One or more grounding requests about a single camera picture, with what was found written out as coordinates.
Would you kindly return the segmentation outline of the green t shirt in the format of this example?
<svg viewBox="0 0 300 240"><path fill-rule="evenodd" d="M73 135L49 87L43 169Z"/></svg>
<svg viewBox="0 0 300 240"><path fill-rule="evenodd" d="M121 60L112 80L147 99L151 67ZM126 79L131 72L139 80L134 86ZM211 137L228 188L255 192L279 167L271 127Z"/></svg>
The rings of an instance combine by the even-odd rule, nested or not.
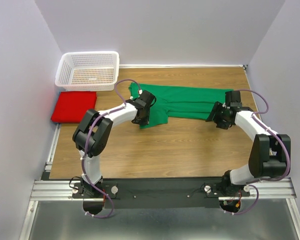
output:
<svg viewBox="0 0 300 240"><path fill-rule="evenodd" d="M170 117L206 120L215 102L223 103L229 89L141 84L143 91L156 97L150 108L149 123L141 129L167 124Z"/></svg>

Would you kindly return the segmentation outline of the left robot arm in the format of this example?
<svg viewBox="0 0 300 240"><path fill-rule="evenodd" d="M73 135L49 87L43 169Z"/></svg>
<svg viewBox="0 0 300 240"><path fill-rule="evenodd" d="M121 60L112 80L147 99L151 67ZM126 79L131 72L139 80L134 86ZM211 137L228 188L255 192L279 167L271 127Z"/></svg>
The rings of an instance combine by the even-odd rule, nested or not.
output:
<svg viewBox="0 0 300 240"><path fill-rule="evenodd" d="M103 193L100 155L105 149L112 128L131 122L146 126L150 120L150 109L156 97L143 90L137 98L125 100L123 104L104 111L89 109L77 126L72 140L80 154L83 191L91 198Z"/></svg>

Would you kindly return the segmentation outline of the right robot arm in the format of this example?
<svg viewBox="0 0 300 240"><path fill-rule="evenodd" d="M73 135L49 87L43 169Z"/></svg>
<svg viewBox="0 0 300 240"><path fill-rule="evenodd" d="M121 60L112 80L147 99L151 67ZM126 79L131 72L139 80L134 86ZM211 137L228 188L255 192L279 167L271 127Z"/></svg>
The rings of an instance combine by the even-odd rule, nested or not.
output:
<svg viewBox="0 0 300 240"><path fill-rule="evenodd" d="M272 130L257 115L250 107L243 106L239 90L227 91L224 103L214 103L207 121L223 130L240 127L253 144L248 163L226 171L218 183L206 183L207 194L233 196L247 184L280 181L290 173L291 138Z"/></svg>

